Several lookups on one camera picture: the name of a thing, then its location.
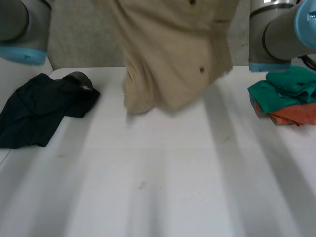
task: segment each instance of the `table surface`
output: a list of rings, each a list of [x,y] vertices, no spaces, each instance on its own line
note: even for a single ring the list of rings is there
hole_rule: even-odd
[[[0,237],[314,237],[316,128],[258,119],[234,67],[176,114],[127,116],[125,68],[86,73],[101,93],[46,148],[0,167]]]

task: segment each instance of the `folded cloth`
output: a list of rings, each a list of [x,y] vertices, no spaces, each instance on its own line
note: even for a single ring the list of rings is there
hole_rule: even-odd
[[[264,113],[316,102],[316,74],[307,68],[293,66],[287,72],[268,73],[266,79],[248,88]]]
[[[255,108],[260,110],[257,103],[255,103]],[[269,114],[279,125],[293,124],[298,127],[305,124],[316,125],[316,103],[290,105]]]

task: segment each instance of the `gray wall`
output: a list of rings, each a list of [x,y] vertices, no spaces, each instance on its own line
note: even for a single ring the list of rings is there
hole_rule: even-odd
[[[249,5],[250,0],[241,0],[229,32],[234,65],[248,64]],[[49,59],[54,69],[124,65],[106,22],[90,0],[56,0]]]
[[[54,69],[124,65],[118,45],[90,0],[56,0],[48,56]]]

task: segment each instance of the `dark green cloth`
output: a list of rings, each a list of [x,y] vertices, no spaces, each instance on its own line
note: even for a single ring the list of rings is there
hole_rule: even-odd
[[[289,105],[316,102],[316,73],[292,66],[286,72],[267,73],[266,80],[248,88],[264,113]]]

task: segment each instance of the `robotic arm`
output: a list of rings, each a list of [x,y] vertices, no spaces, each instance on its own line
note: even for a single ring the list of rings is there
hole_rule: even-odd
[[[292,58],[316,53],[316,0],[251,0],[249,70],[287,70]]]
[[[0,57],[45,63],[51,1],[0,0]],[[250,71],[287,70],[292,58],[307,61],[306,55],[316,53],[316,0],[296,1],[251,0]]]
[[[44,65],[51,1],[0,0],[0,57],[16,63]]]

